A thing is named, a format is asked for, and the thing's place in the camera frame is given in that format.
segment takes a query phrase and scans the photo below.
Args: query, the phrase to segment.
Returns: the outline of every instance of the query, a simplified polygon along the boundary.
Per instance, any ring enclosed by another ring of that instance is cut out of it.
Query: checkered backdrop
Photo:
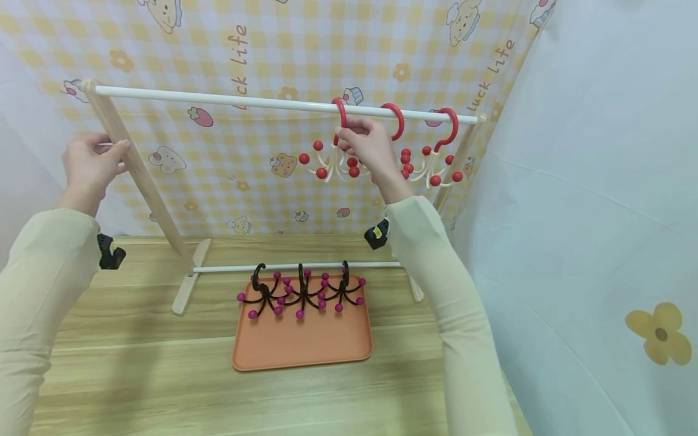
[[[553,1],[98,0],[32,1],[0,11],[0,43],[16,53],[75,135],[101,131],[81,79],[104,84],[403,109],[452,107],[489,120],[444,212],[465,203],[506,96]],[[184,234],[351,233],[383,214],[368,177],[324,183],[314,140],[339,117],[253,107],[114,100]],[[395,121],[386,121],[389,130]],[[444,150],[455,152],[465,131]],[[396,150],[414,156],[450,133],[408,121]],[[297,162],[311,155],[308,167]],[[434,199],[436,189],[416,183]],[[160,234],[133,181],[112,195]]]

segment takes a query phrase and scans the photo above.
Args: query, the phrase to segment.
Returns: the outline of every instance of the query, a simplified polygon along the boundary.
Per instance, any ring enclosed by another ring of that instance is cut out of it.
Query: beige long sleeve shirt
[[[487,316],[439,215],[423,197],[386,209],[393,253],[434,309],[443,341],[451,435],[513,436],[516,428]],[[58,328],[100,257],[97,222],[69,209],[35,215],[0,273],[0,433],[27,435]]]

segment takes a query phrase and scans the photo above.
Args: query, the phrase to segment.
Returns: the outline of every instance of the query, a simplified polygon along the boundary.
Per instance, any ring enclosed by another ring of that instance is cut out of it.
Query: wooden rack leg
[[[473,124],[470,127],[470,129],[468,129],[468,132],[463,136],[463,139],[461,140],[461,143],[458,145],[458,149],[456,150],[456,154],[454,155],[453,163],[450,165],[448,171],[446,172],[446,175],[442,178],[443,180],[450,180],[451,174],[453,174],[456,171],[461,171],[461,168],[466,163],[466,159],[468,158],[468,151],[470,151],[470,146],[473,142],[473,139],[475,138],[475,136],[477,136],[477,132],[480,129],[480,127],[482,127],[482,125],[487,121],[487,115],[481,112],[478,112],[476,116],[477,123]],[[453,186],[444,186],[442,188],[439,188],[438,194],[436,194],[436,199],[434,200],[434,208],[439,214],[443,212],[443,207],[446,205],[446,200],[448,200],[448,195],[451,193],[451,188],[453,188]]]
[[[92,104],[92,109],[97,114],[99,121],[102,122],[102,126],[107,131],[109,137],[112,138],[112,141],[130,140],[133,143],[112,99],[97,94],[95,87],[100,83],[93,79],[84,80],[82,83],[85,95],[87,95],[87,99]],[[172,249],[181,257],[186,275],[192,276],[194,274],[194,260],[191,253],[184,245],[184,240],[179,234],[179,230],[172,220],[172,216],[163,198],[160,196],[158,188],[155,186],[150,174],[148,174],[148,170],[140,154],[138,154],[135,144],[124,156],[124,164],[128,168],[128,172],[133,177],[133,181],[143,195],[148,207],[150,207],[153,216],[157,219],[160,228],[165,234],[165,238],[170,242]]]

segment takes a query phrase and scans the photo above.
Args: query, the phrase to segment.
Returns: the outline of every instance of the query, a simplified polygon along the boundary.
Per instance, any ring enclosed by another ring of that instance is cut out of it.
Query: forearm
[[[37,214],[0,273],[0,428],[8,435],[29,432],[59,325],[98,270],[98,231],[77,211]]]
[[[429,299],[443,342],[452,435],[515,435],[491,329],[480,297],[423,197],[387,207],[393,254]]]

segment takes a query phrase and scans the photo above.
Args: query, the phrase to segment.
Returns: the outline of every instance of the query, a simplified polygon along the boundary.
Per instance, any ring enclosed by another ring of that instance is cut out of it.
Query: white curtain
[[[696,435],[695,2],[558,2],[454,238],[537,436]]]

